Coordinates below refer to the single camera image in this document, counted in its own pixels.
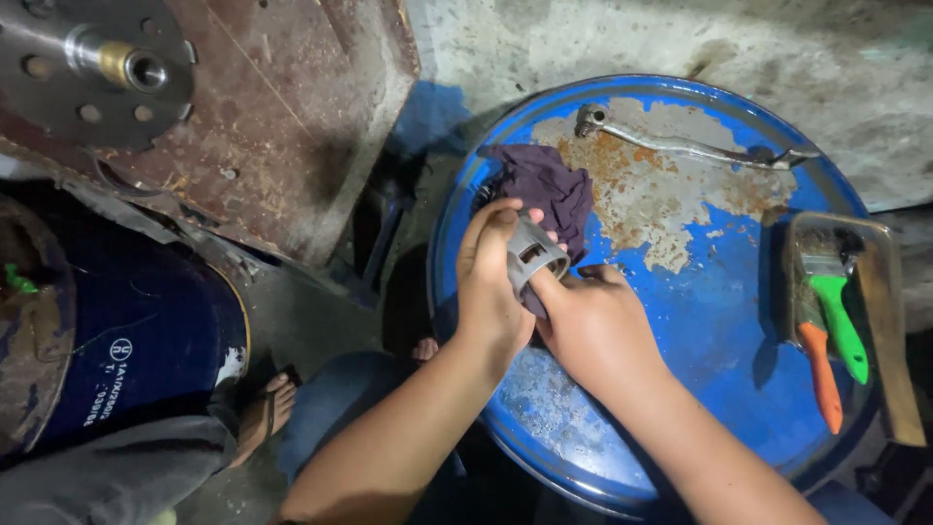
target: blue barrel lid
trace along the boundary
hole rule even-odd
[[[580,264],[623,267],[677,378],[800,490],[811,488],[855,446],[878,400],[872,382],[859,387],[834,363],[844,423],[839,435],[827,429],[806,357],[778,332],[783,227],[799,210],[867,210],[826,156],[774,172],[661,154],[602,133],[575,138],[577,111],[588,103],[643,131],[726,149],[813,147],[744,97],[682,78],[593,78],[526,101],[466,157],[435,226],[428,295],[438,337],[456,327],[454,262],[471,206],[501,168],[483,147],[554,146],[593,178]],[[658,500],[657,468],[544,348],[519,354],[480,418],[523,468],[581,504],[637,518]]]

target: concrete wall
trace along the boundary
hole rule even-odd
[[[737,92],[790,121],[872,211],[933,201],[928,4],[410,0],[408,11],[422,79],[444,86],[443,100],[419,103],[434,112],[419,119],[432,122],[445,149],[469,146],[534,92],[659,73]]]

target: right hand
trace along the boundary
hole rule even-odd
[[[625,277],[609,264],[578,271],[583,279],[561,282],[551,272],[531,277],[549,317],[537,320],[538,332],[567,373],[596,399],[669,376],[645,308]]]

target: purple rag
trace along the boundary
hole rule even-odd
[[[556,232],[557,241],[567,244],[570,262],[578,263],[586,255],[584,225],[593,205],[590,174],[565,166],[561,152],[550,146],[491,146],[489,156],[502,162],[496,195],[519,197],[524,207],[543,210],[541,227]],[[522,291],[522,300],[531,313],[548,316],[530,287]]]

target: left hand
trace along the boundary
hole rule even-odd
[[[515,298],[506,271],[506,244],[520,209],[521,199],[500,199],[481,209],[466,228],[456,265],[460,311],[455,337],[500,352],[506,369],[535,330],[535,316]],[[536,208],[529,215],[534,222],[544,219]]]

